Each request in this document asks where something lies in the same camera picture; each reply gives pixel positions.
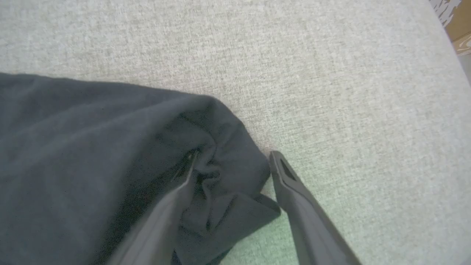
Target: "cardboard box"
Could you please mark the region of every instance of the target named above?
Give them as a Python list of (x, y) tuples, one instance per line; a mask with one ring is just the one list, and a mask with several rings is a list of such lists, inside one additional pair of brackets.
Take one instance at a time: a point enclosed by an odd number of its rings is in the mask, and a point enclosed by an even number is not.
[(471, 54), (471, 0), (430, 0), (458, 55)]

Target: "dark gray garment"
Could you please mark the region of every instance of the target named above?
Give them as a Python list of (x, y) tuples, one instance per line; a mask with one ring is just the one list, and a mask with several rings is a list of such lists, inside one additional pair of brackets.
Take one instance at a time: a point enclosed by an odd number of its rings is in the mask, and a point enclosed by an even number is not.
[(0, 262), (104, 262), (199, 149), (176, 264), (217, 264), (279, 215), (265, 156), (221, 102), (123, 83), (0, 74)]

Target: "dark gray fabric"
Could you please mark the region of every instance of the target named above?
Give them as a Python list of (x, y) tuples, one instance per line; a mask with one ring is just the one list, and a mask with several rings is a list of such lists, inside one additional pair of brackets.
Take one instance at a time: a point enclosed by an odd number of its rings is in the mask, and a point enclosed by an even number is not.
[(218, 263), (279, 215), (265, 156), (218, 100), (123, 83), (0, 74), (0, 261), (101, 263), (193, 149), (181, 264)]

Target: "light gray upholstery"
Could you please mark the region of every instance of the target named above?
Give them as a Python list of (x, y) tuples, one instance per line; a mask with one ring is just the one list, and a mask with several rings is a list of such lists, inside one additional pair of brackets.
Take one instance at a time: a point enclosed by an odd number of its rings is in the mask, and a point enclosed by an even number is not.
[[(2, 1), (0, 33), (0, 71), (221, 99), (365, 265), (470, 254), (471, 88), (427, 0)], [(223, 264), (295, 255), (283, 216)]]

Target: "textured fabric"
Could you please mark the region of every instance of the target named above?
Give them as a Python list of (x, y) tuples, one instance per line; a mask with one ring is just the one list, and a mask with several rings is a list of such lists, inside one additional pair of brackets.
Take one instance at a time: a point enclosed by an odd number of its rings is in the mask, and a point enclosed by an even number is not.
[[(365, 265), (469, 255), (471, 89), (427, 0), (31, 0), (0, 12), (2, 71), (222, 100), (265, 153), (284, 153)], [(222, 263), (296, 264), (285, 215)]]
[(174, 264), (219, 260), (279, 216), (265, 156), (212, 97), (0, 74), (0, 125), (2, 264), (102, 264), (195, 149)]

